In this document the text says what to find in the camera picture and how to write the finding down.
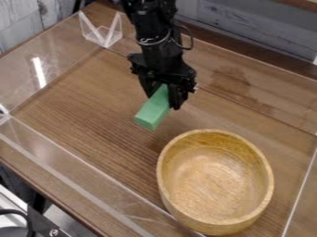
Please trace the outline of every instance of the wall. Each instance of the wall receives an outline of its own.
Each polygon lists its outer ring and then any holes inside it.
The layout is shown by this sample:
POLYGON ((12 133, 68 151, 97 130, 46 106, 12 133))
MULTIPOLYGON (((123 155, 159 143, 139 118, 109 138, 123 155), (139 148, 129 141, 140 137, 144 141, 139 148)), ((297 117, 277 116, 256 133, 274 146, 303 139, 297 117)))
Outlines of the wall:
POLYGON ((273 0, 178 0, 179 15, 211 30, 311 61, 317 13, 273 0))
POLYGON ((0 0, 0 54, 67 18, 75 0, 0 0))

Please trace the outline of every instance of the wooden bowl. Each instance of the wooden bowl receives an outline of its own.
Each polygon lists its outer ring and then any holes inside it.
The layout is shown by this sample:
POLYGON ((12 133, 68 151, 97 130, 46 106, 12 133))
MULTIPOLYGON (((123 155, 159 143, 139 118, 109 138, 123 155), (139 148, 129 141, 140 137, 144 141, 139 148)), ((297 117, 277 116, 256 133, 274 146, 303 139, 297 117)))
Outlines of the wooden bowl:
POLYGON ((190 131, 160 153, 157 187, 163 204, 184 226, 226 235, 258 219, 271 200, 274 175, 262 152, 240 136, 190 131))

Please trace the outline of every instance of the bowl rim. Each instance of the bowl rim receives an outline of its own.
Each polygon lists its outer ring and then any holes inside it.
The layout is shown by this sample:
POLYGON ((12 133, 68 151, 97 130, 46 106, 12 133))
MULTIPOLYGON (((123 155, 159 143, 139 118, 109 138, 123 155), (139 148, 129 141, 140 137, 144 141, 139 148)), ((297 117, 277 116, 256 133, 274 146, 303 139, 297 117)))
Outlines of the bowl rim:
POLYGON ((262 211, 264 210, 266 206, 268 205, 270 201, 271 201, 271 197, 273 197, 273 194, 274 194, 274 187, 275 187, 275 182, 274 182, 274 173, 273 173, 273 170, 271 170, 271 166, 268 164, 268 161, 263 155, 263 153, 259 151, 259 149, 255 147, 254 144, 251 144, 244 138, 240 137, 240 135, 230 132, 230 131, 222 131, 222 130, 215 130, 215 129, 203 129, 203 130, 192 130, 192 131, 187 131, 182 134, 179 134, 168 143, 167 145, 164 146, 160 154, 159 154, 159 157, 157 157, 157 167, 156 167, 156 175, 157 175, 157 187, 159 187, 159 190, 160 190, 160 195, 163 195, 164 199, 168 201, 170 205, 176 209, 176 211, 184 215, 187 218, 203 223, 203 224, 207 224, 207 225, 218 225, 218 226, 222 226, 222 225, 236 225, 236 224, 240 224, 243 223, 244 221, 250 220, 250 219, 254 219, 255 217, 259 216, 259 214, 262 213, 262 211), (258 154, 258 157, 262 161, 262 164, 263 164, 263 167, 264 167, 264 170, 266 170, 266 174, 267 174, 267 179, 268 179, 268 187, 267 187, 267 192, 263 196, 263 199, 258 205, 258 207, 248 213, 248 214, 244 214, 243 216, 238 217, 238 218, 228 218, 226 220, 215 220, 212 222, 207 222, 202 219, 198 219, 198 218, 192 218, 186 212, 183 212, 179 208, 179 206, 171 201, 170 199, 170 195, 168 195, 168 192, 167 192, 167 189, 164 187, 164 182, 163 182, 163 177, 161 177, 161 164, 163 164, 163 159, 166 157, 166 153, 167 151, 170 150, 171 146, 180 140, 183 139, 184 137, 192 135, 192 134, 196 134, 196 133, 220 133, 220 134, 224 134, 224 135, 228 135, 236 139, 239 139, 240 141, 243 141, 246 143, 246 145, 248 145, 248 147, 255 151, 255 153, 258 154))

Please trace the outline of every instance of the green foam block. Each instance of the green foam block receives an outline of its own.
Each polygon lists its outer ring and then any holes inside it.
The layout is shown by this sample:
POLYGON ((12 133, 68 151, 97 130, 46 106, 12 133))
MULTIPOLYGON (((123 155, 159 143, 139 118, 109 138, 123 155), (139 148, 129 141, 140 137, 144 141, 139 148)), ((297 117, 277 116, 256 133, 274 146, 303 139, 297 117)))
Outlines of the green foam block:
POLYGON ((135 122, 148 130, 155 130, 170 111, 168 88, 163 84, 143 105, 135 116, 135 122))

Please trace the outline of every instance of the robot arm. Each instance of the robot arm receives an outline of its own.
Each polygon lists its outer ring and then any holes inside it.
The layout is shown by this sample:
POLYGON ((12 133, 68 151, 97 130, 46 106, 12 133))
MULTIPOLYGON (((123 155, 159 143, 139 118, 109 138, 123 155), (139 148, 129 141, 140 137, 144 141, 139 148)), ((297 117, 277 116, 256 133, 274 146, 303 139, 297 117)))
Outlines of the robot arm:
POLYGON ((175 0, 121 0, 121 5, 136 29, 140 54, 131 54, 132 73, 139 75, 148 97, 164 83, 168 86, 170 106, 178 110, 195 92, 195 71, 183 62, 180 28, 175 22, 175 0))

